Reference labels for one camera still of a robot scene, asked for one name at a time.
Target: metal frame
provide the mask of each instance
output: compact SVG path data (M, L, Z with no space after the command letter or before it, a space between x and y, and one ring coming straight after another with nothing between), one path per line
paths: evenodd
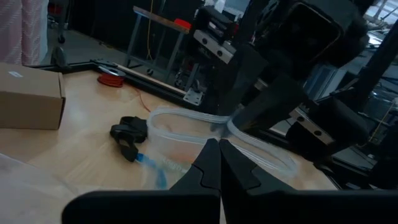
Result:
M220 45L215 39L210 37L202 30L195 30L193 38L202 45L204 45L211 53L213 53L220 60L227 64L232 59L236 51L235 48L231 46L229 50L231 50L232 52L230 52L226 47L224 47L224 43L223 45Z
M317 139L321 140L321 142L323 142L325 145L328 146L335 141L326 131L324 131L321 127L312 122L311 119L307 116L306 112L304 112L300 108L294 109L292 112L289 113L289 115L297 120L297 122L299 122L305 129L313 133L314 136Z
M166 78L165 78L164 82L167 83L168 80L169 80L169 77L170 77L172 66L174 64L175 58L177 56L178 50L179 50L179 48L181 46L182 39L183 39L185 34L183 32L179 33L177 41L176 41L176 43L174 45L173 52L172 52L171 57L169 59L169 62L167 64L167 68L166 69L159 68L156 65L157 65L157 61L158 61L159 55L160 55L160 49L162 48L162 44L163 44L163 40L164 40L164 37L165 37L165 33L166 33L166 28L167 27L163 28L162 36L161 36L160 42L159 42L159 46L158 46L157 51L156 51L155 60L153 60L152 62L148 62L148 61L143 60L141 58L132 56L131 54L133 53L133 51L135 49L135 46L136 46L137 33L138 33L138 30L139 30L141 19L143 17L142 14L140 14L140 13L138 13L136 11L134 11L134 12L137 13L137 20L136 20L136 25L134 26L134 30L133 30L132 35L131 35L129 47L127 48L126 58L124 60L124 66L128 67L130 62L131 62L131 60L135 60L135 61L139 62L142 65L145 65L145 66L147 66L147 67L149 67L149 68L151 68L151 69L153 69L153 70L155 70L157 72L165 74Z
M195 79L195 75L197 74L198 69L199 69L199 63L195 63L193 65L191 74L189 75L187 84L185 85L185 88L184 88L185 91L188 91L191 88L193 80Z

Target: black machine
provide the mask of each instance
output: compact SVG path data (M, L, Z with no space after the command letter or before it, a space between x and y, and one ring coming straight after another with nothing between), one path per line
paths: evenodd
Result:
M361 167L357 169L330 156L350 146L367 143L369 130L358 112L363 110L370 92L398 53L398 45L393 41L396 30L391 29L359 78L342 89L317 101L309 100L302 89L314 65L327 63L341 67L364 50L369 37L362 16L372 3L345 0L263 2L265 8L255 20L253 15L247 16L255 23L252 30L242 28L251 35L238 31L236 37L246 35L246 41L235 42L236 48L232 50L215 37L213 29L209 30L208 25L215 24L211 9L200 9L207 17L201 16L201 21L194 26L196 29L191 31L194 33L191 42L196 45L190 45L188 53L198 58L205 55L213 63L214 58L218 58L219 65L218 74L201 103L202 111L235 114L233 123L239 129L313 161L319 169L333 176L333 181L339 182L337 185L341 188L351 189L347 185L355 185L354 189L371 189L370 182L378 187L386 186L370 178L382 175L385 169L376 173ZM258 11L251 6L259 4L251 1L248 11ZM248 18L242 19L241 24L244 23L248 23ZM228 23L222 22L216 27L226 32L225 24ZM287 118L297 122L286 136L269 130ZM384 167L382 163L379 162L378 167ZM346 175L347 168L353 173L336 180ZM358 181L348 181L352 177ZM397 184L397 179L390 181L388 185L393 187L389 189L395 189Z
M201 63L206 58L216 59L218 74L202 93L199 105L187 100L181 91L103 60L66 66L55 58L53 62L58 66L37 68L64 74L98 69L122 71L125 82L182 107L218 115L234 114L235 126L313 161L341 189L348 189L347 183L360 189L372 189L371 184L393 189L394 181L382 187L383 179L377 178L386 170L382 164L370 173L330 156L368 140L369 131L358 112L398 53L398 43L394 42L398 23L359 78L343 89L312 101L300 85L315 64L339 67L362 51L367 40L362 7L349 0L272 0L254 21L254 35L242 44L226 43L233 36L229 33L232 23L212 9L201 8L201 22L193 25L188 40L196 44L189 45L187 53L200 58ZM297 122L286 136L269 130L289 117ZM393 163L388 160L384 164L391 167L389 164ZM191 169L170 190L92 192L72 201L62 220L218 223L221 198L228 223L306 220L314 214L329 219L391 219L395 218L396 197L395 191L390 190L297 191L261 170L228 141L209 140Z

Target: concrete floor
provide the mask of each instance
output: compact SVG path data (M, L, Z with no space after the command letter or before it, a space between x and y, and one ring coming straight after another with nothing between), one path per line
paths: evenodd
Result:
M124 58L126 56L125 53L120 52L114 48L107 47L105 45L101 45L98 40L95 40L86 35L80 34L78 32L68 30L65 32L66 42L62 45L65 54L67 56L68 63L74 62L85 62L90 59L103 58L109 60L111 62L123 64ZM48 40L49 40L49 51L43 60L42 64L49 64L51 51L55 46L58 46L57 42L57 33L54 30L48 31ZM137 72L146 74L147 68L145 66L141 66L139 68L135 68ZM153 77L158 80L164 80L164 76L160 73L154 72ZM276 124L273 129L278 133L286 133L290 128L290 124L286 121L281 121ZM335 156L342 158L346 161L350 161L357 166L363 167L372 167L373 165L365 160L363 157L365 155L359 155L358 151L354 151L352 149L345 149Z
M51 59L51 52L56 46L61 46L65 52L68 63L86 62L91 59L103 58L110 62L124 64L126 54L119 50L116 50L110 46L100 44L100 41L88 37L87 35L81 34L73 30L65 31L66 42L59 44L57 40L57 32L53 29L49 29L47 32L48 47L49 50L43 59L43 65L49 64ZM137 65L137 63L131 62L130 66ZM134 70L142 74L147 73L147 67L141 66ZM155 72L152 75L153 78L163 80L165 77L163 74Z

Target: wooden table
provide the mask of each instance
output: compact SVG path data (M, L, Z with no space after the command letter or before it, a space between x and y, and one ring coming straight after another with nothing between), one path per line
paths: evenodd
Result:
M92 71L64 75L67 100L60 129L0 129L0 153L50 171L71 184L141 188L141 165L123 158L109 130L122 116L147 118L149 113L133 87L108 87L98 83L97 76ZM143 91L141 94L150 110L175 106ZM139 147L145 148L146 142ZM296 189L336 189L311 162L290 155L298 174L288 184Z

